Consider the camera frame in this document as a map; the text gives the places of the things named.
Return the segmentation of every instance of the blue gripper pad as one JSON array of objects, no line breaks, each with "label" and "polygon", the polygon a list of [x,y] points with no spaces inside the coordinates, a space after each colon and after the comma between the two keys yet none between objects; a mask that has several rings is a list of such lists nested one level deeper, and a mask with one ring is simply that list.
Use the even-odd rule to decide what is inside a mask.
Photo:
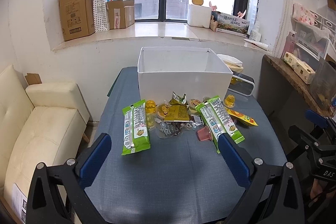
[{"label": "blue gripper pad", "polygon": [[236,148],[240,150],[240,152],[244,150],[247,154],[246,155],[247,158],[251,159],[251,162],[252,162],[252,158],[250,157],[250,155],[247,153],[245,149],[240,148],[235,143],[231,144],[228,138],[231,138],[231,137],[227,133],[219,135],[218,148],[227,166],[229,167],[232,175],[234,176],[237,184],[240,187],[244,187],[245,189],[247,189],[251,184],[251,180],[250,180],[251,172],[250,172],[249,167],[244,162],[244,160],[241,158],[241,156],[236,151],[236,149],[233,147],[233,145],[235,145]]},{"label": "blue gripper pad", "polygon": [[102,135],[95,141],[95,143],[91,147],[88,148],[88,152],[90,152],[91,148],[91,154],[89,156],[84,154],[84,156],[88,156],[88,158],[79,170],[78,180],[79,186],[82,189],[85,189],[86,187],[90,187],[92,185],[101,166],[103,165],[107,155],[111,150],[112,141],[110,135]]},{"label": "blue gripper pad", "polygon": [[328,127],[328,123],[327,120],[318,115],[317,113],[315,113],[314,111],[312,111],[311,109],[308,109],[304,116],[306,117],[306,119],[308,121],[311,121],[313,124],[319,126],[320,128],[327,128]]}]

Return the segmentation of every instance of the gray tablecloth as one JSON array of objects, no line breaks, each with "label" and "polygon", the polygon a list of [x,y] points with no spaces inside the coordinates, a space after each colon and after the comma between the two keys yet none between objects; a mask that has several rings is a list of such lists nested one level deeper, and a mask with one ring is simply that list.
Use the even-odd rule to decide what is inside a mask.
[{"label": "gray tablecloth", "polygon": [[[234,109],[250,115],[259,125],[238,125],[245,137],[239,146],[252,157],[282,166],[286,157],[255,98],[228,92],[236,97]],[[150,134],[149,150],[121,156],[122,108],[139,100],[137,69],[122,69],[95,135],[97,138],[100,133],[108,133],[112,149],[93,185],[85,189],[103,218],[116,224],[186,224],[228,216],[244,188],[237,185],[224,159],[216,153],[214,143],[200,142],[194,131],[169,139]]]}]

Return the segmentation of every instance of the sofa leg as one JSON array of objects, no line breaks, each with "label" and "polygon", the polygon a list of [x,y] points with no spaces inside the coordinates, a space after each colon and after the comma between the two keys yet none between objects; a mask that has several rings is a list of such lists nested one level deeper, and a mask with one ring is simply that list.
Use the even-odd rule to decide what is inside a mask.
[{"label": "sofa leg", "polygon": [[89,143],[89,142],[90,142],[89,138],[86,136],[85,133],[83,133],[83,137],[82,137],[82,139],[83,139],[86,143]]}]

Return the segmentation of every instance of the metal screw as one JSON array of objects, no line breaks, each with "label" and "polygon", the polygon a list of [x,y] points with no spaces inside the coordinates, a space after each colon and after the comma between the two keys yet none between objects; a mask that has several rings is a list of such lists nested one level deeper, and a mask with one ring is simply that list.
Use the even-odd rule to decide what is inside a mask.
[{"label": "metal screw", "polygon": [[37,169],[42,169],[43,167],[44,167],[44,163],[43,163],[43,162],[40,162],[40,163],[36,166]]},{"label": "metal screw", "polygon": [[293,163],[291,163],[291,162],[286,162],[286,166],[287,166],[287,168],[289,168],[289,169],[292,169],[294,166],[293,166]]},{"label": "metal screw", "polygon": [[254,163],[257,164],[257,165],[262,165],[264,162],[263,162],[263,160],[260,159],[260,158],[255,158],[255,159],[254,159]]},{"label": "metal screw", "polygon": [[68,159],[67,160],[67,165],[74,165],[75,162],[76,162],[75,159]]}]

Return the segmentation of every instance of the sofa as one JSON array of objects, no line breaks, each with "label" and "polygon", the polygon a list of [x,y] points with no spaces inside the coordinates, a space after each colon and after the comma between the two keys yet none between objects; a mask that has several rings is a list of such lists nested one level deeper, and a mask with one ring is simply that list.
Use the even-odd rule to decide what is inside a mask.
[{"label": "sofa", "polygon": [[39,162],[61,165],[76,157],[88,120],[75,82],[25,91],[13,65],[0,73],[0,195],[10,206],[13,184],[27,197]]}]

